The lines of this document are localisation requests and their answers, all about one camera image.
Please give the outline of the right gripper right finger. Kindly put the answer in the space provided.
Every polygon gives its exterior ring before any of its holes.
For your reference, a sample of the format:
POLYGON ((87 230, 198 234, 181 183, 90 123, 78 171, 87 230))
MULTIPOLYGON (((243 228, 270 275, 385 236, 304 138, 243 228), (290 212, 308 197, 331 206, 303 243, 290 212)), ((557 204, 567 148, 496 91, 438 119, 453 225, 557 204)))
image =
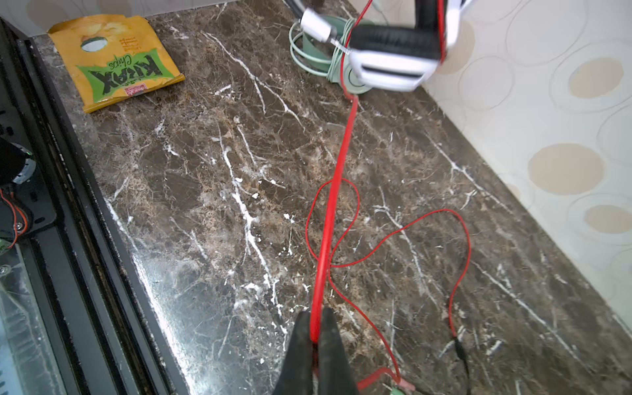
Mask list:
POLYGON ((325 308, 321 317, 318 360, 318 394, 360 393, 347 359, 335 314, 330 308, 325 308))

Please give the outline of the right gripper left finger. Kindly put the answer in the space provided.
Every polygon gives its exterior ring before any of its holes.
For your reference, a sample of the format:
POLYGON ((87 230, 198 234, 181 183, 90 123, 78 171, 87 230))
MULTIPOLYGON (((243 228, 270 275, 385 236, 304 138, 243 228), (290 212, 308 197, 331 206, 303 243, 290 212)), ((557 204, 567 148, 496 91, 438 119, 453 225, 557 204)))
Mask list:
POLYGON ((312 394, 314 391, 314 346, 310 338, 309 322, 309 312, 298 314, 273 395, 312 394))

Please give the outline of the white black red headphones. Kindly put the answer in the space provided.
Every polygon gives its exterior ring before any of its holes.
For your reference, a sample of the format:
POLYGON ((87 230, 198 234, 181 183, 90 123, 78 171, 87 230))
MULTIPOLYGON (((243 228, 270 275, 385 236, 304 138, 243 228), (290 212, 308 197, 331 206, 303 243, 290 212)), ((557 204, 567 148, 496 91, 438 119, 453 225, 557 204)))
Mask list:
POLYGON ((417 1, 413 27, 375 25, 360 17, 322 16, 300 1, 287 2, 304 33, 325 50, 342 51, 360 82, 392 92, 413 92, 445 61, 459 37, 469 1, 417 1))

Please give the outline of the mint green headphones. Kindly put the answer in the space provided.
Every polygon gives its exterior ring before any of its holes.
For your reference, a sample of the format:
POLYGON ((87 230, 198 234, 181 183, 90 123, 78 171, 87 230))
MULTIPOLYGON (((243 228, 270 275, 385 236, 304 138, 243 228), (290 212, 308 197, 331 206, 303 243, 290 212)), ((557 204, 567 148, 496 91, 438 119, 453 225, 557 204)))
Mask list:
POLYGON ((291 26, 288 37, 291 57, 304 71, 318 77, 325 77, 329 82, 341 87, 345 86, 352 95, 362 95, 371 90, 371 87, 360 82, 355 75, 348 57, 344 59, 344 73, 341 74, 342 51, 337 48, 323 49, 313 37, 304 33, 299 22, 291 26))

